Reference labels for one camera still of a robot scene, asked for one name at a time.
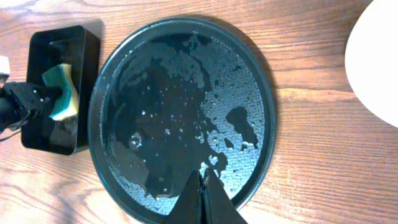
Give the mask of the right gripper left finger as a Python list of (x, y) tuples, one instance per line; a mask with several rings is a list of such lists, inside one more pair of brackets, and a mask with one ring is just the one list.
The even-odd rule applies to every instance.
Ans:
[(202, 178), (193, 171), (174, 208), (162, 224), (200, 224), (202, 219)]

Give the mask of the yellow plate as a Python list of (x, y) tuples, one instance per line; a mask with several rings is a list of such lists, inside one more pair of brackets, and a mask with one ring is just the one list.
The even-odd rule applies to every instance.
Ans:
[(345, 49), (345, 70), (360, 102), (397, 126), (397, 0), (373, 0), (355, 23)]

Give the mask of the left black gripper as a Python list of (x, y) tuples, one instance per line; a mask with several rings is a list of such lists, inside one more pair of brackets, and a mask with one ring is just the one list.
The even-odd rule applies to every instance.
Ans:
[(1, 87), (1, 132), (15, 131), (54, 108), (62, 95), (59, 87), (27, 82), (6, 82)]

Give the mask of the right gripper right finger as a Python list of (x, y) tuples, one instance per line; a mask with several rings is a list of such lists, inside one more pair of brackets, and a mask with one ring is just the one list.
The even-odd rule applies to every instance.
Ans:
[(206, 224), (247, 224), (211, 169), (205, 170), (203, 181), (203, 215)]

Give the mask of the green yellow scrub sponge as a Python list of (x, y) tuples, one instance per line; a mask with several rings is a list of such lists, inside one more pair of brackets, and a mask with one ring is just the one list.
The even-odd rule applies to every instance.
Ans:
[(54, 121), (62, 121), (78, 114), (79, 96), (72, 81), (72, 66), (61, 63), (42, 74), (44, 84), (48, 88), (59, 88), (62, 94), (55, 100), (49, 117)]

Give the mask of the black rectangular tray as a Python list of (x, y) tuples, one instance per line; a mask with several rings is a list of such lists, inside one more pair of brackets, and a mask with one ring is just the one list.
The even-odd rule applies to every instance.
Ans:
[(83, 26), (36, 32), (30, 39), (28, 83), (43, 85), (42, 74), (67, 63), (79, 96), (76, 116), (54, 121), (40, 115), (22, 127), (21, 142), (26, 148), (71, 155), (88, 149), (88, 107), (98, 77), (100, 40)]

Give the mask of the black round tray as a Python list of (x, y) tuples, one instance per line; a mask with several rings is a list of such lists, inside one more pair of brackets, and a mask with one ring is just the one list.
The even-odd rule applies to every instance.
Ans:
[(189, 175), (210, 169), (243, 208), (275, 147), (269, 74), (254, 42), (225, 21), (173, 17), (135, 31), (90, 99), (90, 154), (107, 193), (135, 220), (161, 223)]

